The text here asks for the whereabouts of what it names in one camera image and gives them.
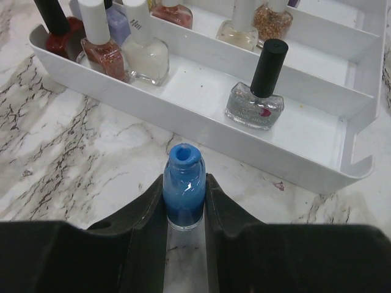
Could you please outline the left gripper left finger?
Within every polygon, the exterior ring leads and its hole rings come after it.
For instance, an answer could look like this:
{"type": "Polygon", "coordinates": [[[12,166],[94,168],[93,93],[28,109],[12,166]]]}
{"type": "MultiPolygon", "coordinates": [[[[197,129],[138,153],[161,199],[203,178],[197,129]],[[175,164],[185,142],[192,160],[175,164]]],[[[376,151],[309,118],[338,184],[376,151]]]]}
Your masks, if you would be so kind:
{"type": "Polygon", "coordinates": [[[162,292],[163,179],[87,229],[65,221],[1,223],[2,292],[162,292]]]}

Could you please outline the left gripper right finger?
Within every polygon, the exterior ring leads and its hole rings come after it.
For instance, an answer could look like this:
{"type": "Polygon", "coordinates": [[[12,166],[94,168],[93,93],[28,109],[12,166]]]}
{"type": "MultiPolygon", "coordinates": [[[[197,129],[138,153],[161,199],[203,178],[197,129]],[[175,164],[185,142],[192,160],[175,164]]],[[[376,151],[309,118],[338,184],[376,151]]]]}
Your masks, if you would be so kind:
{"type": "Polygon", "coordinates": [[[206,177],[210,292],[389,292],[390,239],[370,225],[272,224],[206,177]]]}

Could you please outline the blue nail polish bottle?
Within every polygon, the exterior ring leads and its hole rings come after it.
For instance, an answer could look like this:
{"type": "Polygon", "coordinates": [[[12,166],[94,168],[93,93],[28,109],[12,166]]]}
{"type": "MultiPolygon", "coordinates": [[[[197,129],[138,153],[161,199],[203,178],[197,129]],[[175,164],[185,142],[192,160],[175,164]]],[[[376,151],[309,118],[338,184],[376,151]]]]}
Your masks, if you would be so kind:
{"type": "Polygon", "coordinates": [[[163,173],[163,199],[170,225],[179,231],[193,230],[202,220],[206,194],[205,162],[198,148],[175,145],[163,173]]]}

